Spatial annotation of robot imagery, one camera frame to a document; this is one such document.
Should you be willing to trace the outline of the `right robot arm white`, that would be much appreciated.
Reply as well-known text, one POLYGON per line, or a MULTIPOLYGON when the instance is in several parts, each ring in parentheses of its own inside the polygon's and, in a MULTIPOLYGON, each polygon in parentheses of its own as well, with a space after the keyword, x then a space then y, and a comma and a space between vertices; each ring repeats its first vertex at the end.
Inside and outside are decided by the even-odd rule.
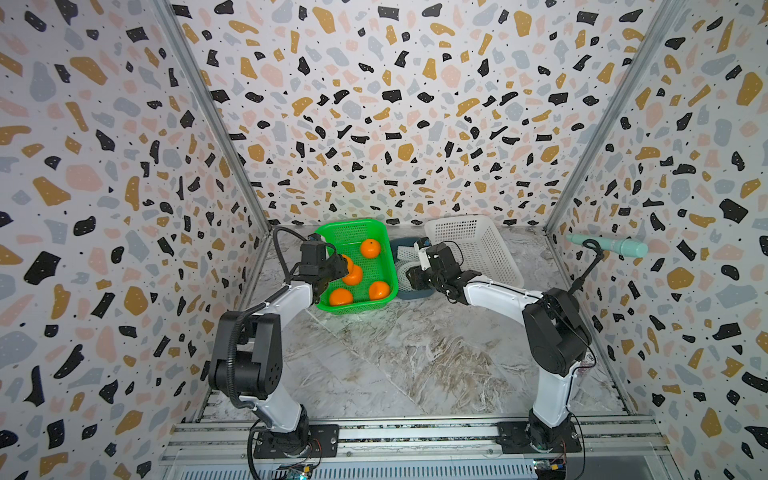
POLYGON ((574 378, 591 350, 591 336, 573 291, 528 291, 464 270, 446 242, 433 244, 423 237, 414 248, 419 265, 406 271, 414 290, 433 289, 453 303, 483 307, 523 325, 539 367, 536 398, 525 429, 527 441, 540 452, 562 446, 571 437, 574 378))

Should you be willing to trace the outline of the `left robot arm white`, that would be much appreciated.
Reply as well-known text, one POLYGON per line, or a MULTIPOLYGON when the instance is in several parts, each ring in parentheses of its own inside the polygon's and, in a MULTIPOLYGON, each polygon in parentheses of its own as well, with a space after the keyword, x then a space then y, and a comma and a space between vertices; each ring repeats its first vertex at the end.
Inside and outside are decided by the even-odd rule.
POLYGON ((307 431, 305 408, 281 385, 282 328, 319 302, 331 282, 349 273, 348 261, 322 236, 300 238, 300 261, 278 260, 285 280, 277 292, 243 311, 225 312, 216 329, 208 371, 210 388, 233 407, 254 412, 267 431, 299 438, 307 431))

